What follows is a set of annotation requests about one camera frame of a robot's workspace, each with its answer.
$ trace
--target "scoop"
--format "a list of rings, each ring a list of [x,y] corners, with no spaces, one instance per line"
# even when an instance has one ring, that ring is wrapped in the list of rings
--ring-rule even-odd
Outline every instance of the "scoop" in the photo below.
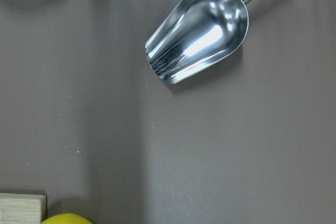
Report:
[[[248,29],[251,0],[182,0],[145,44],[147,60],[169,83],[232,54]]]

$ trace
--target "silver scoop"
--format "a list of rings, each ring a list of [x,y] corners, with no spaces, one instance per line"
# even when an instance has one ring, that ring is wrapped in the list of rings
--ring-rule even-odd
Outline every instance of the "silver scoop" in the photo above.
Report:
[[[232,54],[248,29],[251,0],[182,0],[145,44],[163,81],[177,83]]]

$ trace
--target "gray surface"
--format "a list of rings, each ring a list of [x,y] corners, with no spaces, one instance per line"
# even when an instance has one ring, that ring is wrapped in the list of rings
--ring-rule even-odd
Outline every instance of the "gray surface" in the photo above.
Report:
[[[173,86],[144,43],[178,2],[0,0],[0,191],[101,224],[336,223],[335,1],[252,1],[243,47]]]

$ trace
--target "yellow ball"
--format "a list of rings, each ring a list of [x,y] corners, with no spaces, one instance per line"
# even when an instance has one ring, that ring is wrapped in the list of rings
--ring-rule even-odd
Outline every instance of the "yellow ball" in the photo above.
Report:
[[[61,214],[61,215],[55,215],[45,220],[44,222],[42,222],[42,224],[93,224],[93,223],[79,215]]]

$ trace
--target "light wood block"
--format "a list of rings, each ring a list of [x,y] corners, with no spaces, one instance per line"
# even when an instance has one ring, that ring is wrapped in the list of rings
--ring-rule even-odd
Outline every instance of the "light wood block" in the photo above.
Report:
[[[46,213],[44,195],[0,194],[0,224],[40,224]]]

